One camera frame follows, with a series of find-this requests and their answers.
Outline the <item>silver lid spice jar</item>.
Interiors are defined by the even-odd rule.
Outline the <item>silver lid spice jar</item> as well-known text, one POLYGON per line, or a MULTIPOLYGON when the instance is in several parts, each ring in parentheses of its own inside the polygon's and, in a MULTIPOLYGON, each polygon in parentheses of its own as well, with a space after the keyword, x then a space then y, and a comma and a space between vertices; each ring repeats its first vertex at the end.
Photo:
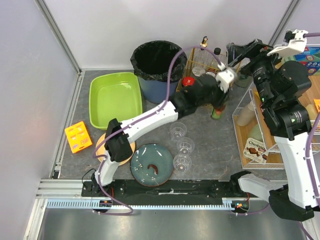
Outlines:
POLYGON ((200 77, 201 75, 205 74, 206 73, 206 70, 202 67, 194 67, 192 69, 192 73, 193 75, 195 75, 196 77, 200 77))

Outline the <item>red lid sauce jar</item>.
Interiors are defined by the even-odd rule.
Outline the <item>red lid sauce jar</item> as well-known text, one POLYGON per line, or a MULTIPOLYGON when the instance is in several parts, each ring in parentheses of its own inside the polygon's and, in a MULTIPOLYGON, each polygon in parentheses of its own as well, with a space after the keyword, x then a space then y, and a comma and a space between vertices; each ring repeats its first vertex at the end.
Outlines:
POLYGON ((195 78, 192 76, 186 76, 182 79, 181 85, 183 88, 193 86, 195 83, 195 78))

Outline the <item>green red sauce bottle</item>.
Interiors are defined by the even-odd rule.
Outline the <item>green red sauce bottle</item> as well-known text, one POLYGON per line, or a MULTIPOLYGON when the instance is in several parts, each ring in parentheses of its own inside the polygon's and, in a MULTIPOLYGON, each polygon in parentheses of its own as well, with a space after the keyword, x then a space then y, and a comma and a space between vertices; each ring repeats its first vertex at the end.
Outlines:
POLYGON ((221 107, 214 107, 211 113, 211 118, 214 120, 218 120, 221 118, 223 111, 225 110, 226 106, 222 105, 221 107))

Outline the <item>blue ceramic plate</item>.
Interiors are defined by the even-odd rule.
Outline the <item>blue ceramic plate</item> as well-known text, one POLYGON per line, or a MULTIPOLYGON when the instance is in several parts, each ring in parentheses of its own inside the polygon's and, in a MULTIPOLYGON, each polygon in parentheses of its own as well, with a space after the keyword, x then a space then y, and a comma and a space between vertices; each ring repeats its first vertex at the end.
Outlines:
POLYGON ((173 156, 164 146, 149 143, 138 148, 130 160, 133 178, 145 187, 163 185, 174 170, 173 156))

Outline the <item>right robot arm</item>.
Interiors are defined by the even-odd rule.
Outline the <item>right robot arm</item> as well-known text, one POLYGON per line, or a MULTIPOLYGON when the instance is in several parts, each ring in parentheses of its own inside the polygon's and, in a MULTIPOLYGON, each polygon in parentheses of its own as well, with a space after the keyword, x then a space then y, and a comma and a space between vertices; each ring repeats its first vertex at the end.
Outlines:
POLYGON ((279 148, 287 184, 276 185, 249 171, 235 173, 230 187, 236 193, 250 193, 269 203, 281 219, 304 222, 320 209, 320 181, 311 142, 317 128, 311 123, 300 96, 312 85, 307 68, 283 58, 302 53, 306 39, 289 40, 272 47, 255 39, 245 45, 232 44, 228 65, 233 67, 247 58, 241 73, 253 78, 264 121, 279 148))

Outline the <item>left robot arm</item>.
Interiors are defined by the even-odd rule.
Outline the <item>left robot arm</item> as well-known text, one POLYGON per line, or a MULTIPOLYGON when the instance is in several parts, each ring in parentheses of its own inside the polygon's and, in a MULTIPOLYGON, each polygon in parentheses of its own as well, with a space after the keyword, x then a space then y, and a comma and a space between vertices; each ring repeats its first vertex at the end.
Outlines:
POLYGON ((104 154, 101 155, 103 160, 92 180, 100 187, 109 185, 120 162, 133 154, 131 143, 148 132, 193 114, 199 106, 223 106, 234 79, 232 74, 225 72, 215 76, 203 74, 192 85, 182 87, 169 99, 141 115, 122 122, 112 119, 101 143, 104 147, 104 154))

